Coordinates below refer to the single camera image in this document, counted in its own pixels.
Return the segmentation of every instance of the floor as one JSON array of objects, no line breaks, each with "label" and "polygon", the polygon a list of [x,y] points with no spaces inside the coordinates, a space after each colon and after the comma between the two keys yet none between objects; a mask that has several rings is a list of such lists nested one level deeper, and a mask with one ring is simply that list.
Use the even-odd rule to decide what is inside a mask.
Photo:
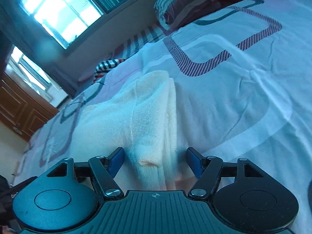
[{"label": "floor", "polygon": [[14,180],[12,174],[26,144],[22,138],[0,123],[0,175],[5,177],[9,184]]}]

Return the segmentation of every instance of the white knit fabric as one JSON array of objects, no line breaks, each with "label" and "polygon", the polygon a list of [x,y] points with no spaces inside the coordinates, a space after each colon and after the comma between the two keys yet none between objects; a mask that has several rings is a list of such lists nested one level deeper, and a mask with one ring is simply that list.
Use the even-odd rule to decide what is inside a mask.
[{"label": "white knit fabric", "polygon": [[166,71],[153,71],[112,99],[83,110],[70,156],[83,162],[123,147],[126,159],[115,181],[124,192],[174,190],[176,126],[174,81]]}]

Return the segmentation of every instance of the bed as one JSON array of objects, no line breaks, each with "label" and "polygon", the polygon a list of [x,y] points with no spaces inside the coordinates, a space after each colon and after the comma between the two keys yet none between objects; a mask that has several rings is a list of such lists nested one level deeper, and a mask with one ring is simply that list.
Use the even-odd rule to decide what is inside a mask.
[{"label": "bed", "polygon": [[70,156],[82,111],[143,75],[174,80],[177,157],[192,146],[227,162],[250,159],[299,201],[292,226],[312,229],[312,0],[245,0],[146,43],[85,89],[30,139],[14,184]]}]

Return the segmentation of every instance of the black and white striped cloth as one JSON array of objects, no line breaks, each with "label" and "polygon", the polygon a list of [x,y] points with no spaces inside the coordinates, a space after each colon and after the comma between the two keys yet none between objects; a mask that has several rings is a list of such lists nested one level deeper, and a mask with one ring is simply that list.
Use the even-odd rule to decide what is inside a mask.
[{"label": "black and white striped cloth", "polygon": [[109,71],[111,71],[113,68],[116,68],[120,63],[122,63],[125,60],[126,59],[115,59],[109,61],[102,61],[100,64],[96,66],[92,84],[94,84],[97,80],[101,79]]}]

